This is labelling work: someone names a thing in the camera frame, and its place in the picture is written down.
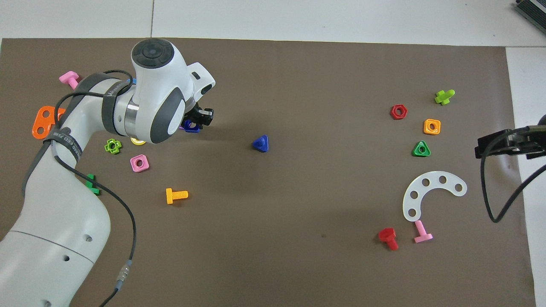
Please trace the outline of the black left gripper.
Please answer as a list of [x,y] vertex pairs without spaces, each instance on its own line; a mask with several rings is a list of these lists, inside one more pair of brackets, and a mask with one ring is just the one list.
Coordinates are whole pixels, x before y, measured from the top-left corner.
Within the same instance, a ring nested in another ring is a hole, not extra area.
[[213,121],[214,110],[212,108],[205,108],[197,110],[197,103],[195,103],[191,110],[184,114],[184,121],[191,121],[199,127],[210,126]]

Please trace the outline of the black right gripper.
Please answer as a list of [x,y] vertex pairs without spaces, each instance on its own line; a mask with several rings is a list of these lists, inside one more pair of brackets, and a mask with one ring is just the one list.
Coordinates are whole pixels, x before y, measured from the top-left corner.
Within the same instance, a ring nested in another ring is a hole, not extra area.
[[508,130],[500,130],[478,138],[475,147],[475,158],[507,155],[513,151],[516,155],[525,155],[527,159],[536,159],[545,156],[546,151],[546,127],[525,126],[519,128],[511,140],[507,135]]

